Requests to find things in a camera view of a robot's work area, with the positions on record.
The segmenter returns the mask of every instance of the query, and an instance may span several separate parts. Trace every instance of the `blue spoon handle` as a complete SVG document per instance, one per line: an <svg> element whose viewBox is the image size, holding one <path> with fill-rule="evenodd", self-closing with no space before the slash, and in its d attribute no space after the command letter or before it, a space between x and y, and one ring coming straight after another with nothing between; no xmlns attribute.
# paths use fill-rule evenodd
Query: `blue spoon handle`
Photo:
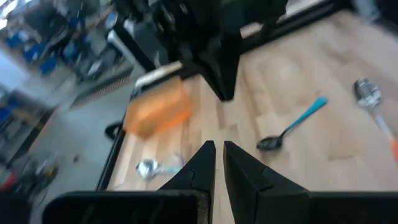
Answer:
<svg viewBox="0 0 398 224"><path fill-rule="evenodd" d="M294 128L296 125L300 124L303 122L305 119L307 119L309 116L317 112L320 108L325 106L328 103L328 98L327 97L319 97L311 107L303 114L301 117L299 117L296 121L294 121L286 130L290 130Z"/></svg>

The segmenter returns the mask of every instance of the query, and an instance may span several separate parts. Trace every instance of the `orange block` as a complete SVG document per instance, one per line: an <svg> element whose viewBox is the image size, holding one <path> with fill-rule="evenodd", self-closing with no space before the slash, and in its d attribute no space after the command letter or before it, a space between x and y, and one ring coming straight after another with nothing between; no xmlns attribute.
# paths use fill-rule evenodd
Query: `orange block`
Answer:
<svg viewBox="0 0 398 224"><path fill-rule="evenodd" d="M175 77L132 100L124 119L124 130L144 139L183 123L192 113L192 103Z"/></svg>

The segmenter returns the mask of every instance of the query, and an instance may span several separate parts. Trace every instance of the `butcher block countertop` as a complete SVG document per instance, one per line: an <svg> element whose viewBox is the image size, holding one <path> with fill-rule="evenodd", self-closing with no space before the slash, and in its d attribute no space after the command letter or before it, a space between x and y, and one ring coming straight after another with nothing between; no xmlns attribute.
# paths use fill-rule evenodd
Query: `butcher block countertop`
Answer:
<svg viewBox="0 0 398 224"><path fill-rule="evenodd" d="M312 191L398 190L389 140L352 94L361 77L376 83L386 121L398 131L397 58L392 34L342 11L242 55L231 102L220 102L200 75L190 78L184 81L194 108L190 119L146 141L127 134L108 190L158 189L171 177L145 183L137 163L173 152L189 160L206 140L216 144L215 223L233 223L223 170L226 140ZM280 151L256 149L258 140L280 134L319 96L329 103L286 136Z"/></svg>

